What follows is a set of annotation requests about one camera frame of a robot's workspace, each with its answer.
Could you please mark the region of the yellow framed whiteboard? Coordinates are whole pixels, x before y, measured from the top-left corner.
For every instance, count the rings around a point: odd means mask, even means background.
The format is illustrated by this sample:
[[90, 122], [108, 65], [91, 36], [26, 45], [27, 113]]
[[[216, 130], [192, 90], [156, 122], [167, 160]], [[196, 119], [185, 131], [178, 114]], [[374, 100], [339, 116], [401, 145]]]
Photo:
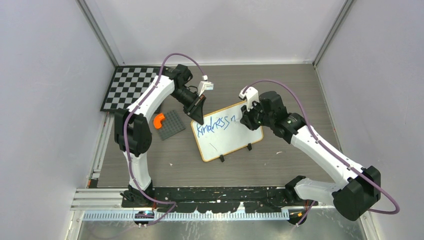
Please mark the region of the yellow framed whiteboard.
[[241, 123], [235, 123], [242, 118], [242, 106], [246, 106], [245, 101], [206, 114], [203, 125], [191, 121], [190, 127], [203, 162], [218, 159], [263, 139], [261, 127], [252, 131]]

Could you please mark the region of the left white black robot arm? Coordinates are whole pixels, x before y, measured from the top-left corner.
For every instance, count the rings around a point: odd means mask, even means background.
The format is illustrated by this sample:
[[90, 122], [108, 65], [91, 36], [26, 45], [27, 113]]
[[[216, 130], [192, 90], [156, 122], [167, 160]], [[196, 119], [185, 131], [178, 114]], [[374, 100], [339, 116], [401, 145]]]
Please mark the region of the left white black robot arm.
[[193, 74], [185, 65], [162, 66], [141, 97], [114, 113], [114, 141], [124, 154], [129, 172], [128, 189], [122, 195], [141, 207], [148, 207], [154, 200], [147, 161], [147, 151], [153, 139], [149, 123], [154, 112], [168, 96], [172, 96], [182, 104], [188, 117], [204, 123], [206, 96], [200, 91], [191, 91], [186, 85], [192, 78]]

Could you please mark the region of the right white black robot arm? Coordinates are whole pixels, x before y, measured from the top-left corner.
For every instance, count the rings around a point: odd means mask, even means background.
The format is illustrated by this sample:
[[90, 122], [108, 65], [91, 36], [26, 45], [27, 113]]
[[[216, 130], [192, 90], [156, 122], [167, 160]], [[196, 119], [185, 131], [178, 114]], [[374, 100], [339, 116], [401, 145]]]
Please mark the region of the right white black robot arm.
[[322, 182], [302, 175], [295, 177], [285, 185], [288, 203], [317, 201], [334, 206], [343, 217], [355, 221], [381, 199], [378, 190], [381, 173], [373, 166], [364, 168], [348, 159], [332, 145], [324, 148], [326, 140], [313, 127], [308, 127], [300, 114], [288, 112], [278, 93], [259, 94], [249, 87], [240, 91], [239, 98], [246, 101], [241, 107], [241, 124], [251, 131], [270, 128], [275, 136], [314, 160], [333, 180]]

